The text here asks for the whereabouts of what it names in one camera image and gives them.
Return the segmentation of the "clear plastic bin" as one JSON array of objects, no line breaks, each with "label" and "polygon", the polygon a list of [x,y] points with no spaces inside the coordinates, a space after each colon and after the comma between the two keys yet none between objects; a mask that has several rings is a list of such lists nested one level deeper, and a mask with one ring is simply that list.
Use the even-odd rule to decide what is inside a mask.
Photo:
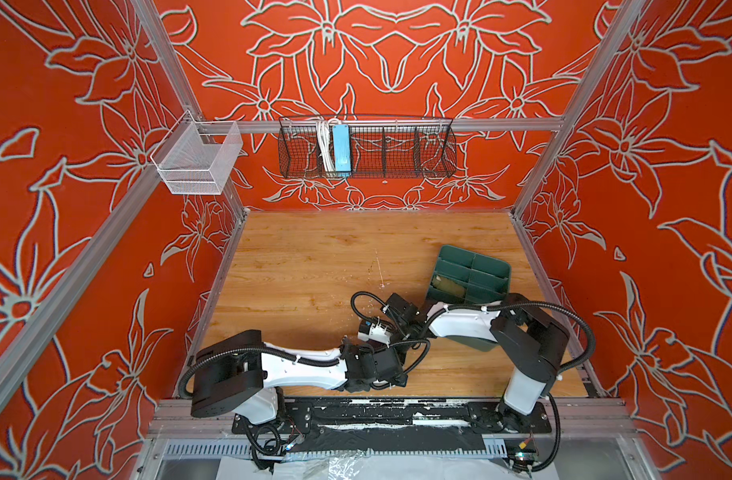
[{"label": "clear plastic bin", "polygon": [[172,194],[220,195],[243,144],[237,122],[197,121],[185,112],[151,154],[151,160]]}]

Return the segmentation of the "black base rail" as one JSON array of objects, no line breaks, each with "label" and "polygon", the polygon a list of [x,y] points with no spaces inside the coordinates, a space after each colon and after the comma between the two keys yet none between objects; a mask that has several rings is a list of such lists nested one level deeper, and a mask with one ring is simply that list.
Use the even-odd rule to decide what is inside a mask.
[{"label": "black base rail", "polygon": [[487,398],[289,397],[264,428],[236,416],[232,432],[250,433],[287,456],[355,452],[504,458],[522,440],[553,436],[543,404],[513,420]]}]

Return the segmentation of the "green divided tray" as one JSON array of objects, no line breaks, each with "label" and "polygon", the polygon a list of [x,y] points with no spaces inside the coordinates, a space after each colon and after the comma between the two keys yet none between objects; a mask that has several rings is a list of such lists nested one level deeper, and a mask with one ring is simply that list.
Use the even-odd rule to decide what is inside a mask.
[{"label": "green divided tray", "polygon": [[[464,298],[436,290],[431,281],[442,276],[466,288]],[[490,332],[497,316],[488,307],[509,294],[511,266],[500,259],[444,245],[431,275],[422,312],[427,313],[427,337],[447,338],[473,349],[489,352],[497,346]]]}]

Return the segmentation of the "light blue box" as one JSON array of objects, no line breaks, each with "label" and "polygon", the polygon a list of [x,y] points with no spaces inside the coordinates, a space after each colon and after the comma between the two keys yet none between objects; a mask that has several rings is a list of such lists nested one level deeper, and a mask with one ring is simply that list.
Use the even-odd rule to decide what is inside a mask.
[{"label": "light blue box", "polygon": [[332,126],[332,139],[334,147],[335,171],[342,177],[347,177],[352,172],[350,128],[340,123]]}]

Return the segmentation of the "green striped sock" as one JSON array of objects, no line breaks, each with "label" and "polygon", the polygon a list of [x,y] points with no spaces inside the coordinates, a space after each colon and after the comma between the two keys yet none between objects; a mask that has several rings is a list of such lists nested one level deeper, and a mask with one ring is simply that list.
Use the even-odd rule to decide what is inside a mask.
[{"label": "green striped sock", "polygon": [[466,288],[457,283],[456,281],[436,275],[431,281],[431,285],[438,291],[445,294],[455,296],[458,298],[464,298],[466,295]]}]

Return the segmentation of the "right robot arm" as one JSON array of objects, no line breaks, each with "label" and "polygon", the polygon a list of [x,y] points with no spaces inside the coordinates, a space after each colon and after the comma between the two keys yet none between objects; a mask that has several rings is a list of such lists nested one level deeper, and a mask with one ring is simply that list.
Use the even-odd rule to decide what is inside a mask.
[{"label": "right robot arm", "polygon": [[[394,294],[382,312],[397,327],[399,338],[411,346],[432,338],[455,338],[501,348],[514,370],[497,407],[498,420],[511,432],[524,430],[537,403],[551,393],[559,377],[590,360],[597,347],[592,328],[575,312],[516,293],[487,304],[437,302],[425,315]],[[554,312],[572,319],[586,336],[584,350],[570,361],[563,360],[570,332],[552,316]]]}]

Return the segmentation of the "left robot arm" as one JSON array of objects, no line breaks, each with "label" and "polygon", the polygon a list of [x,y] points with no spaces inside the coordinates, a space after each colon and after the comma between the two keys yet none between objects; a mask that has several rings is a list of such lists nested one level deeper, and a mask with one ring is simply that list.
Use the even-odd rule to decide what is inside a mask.
[{"label": "left robot arm", "polygon": [[284,387],[316,387],[348,393],[404,387],[412,343],[344,340],[329,350],[287,349],[247,330],[200,350],[181,375],[177,395],[191,402],[191,416],[234,413],[253,424],[275,420]]}]

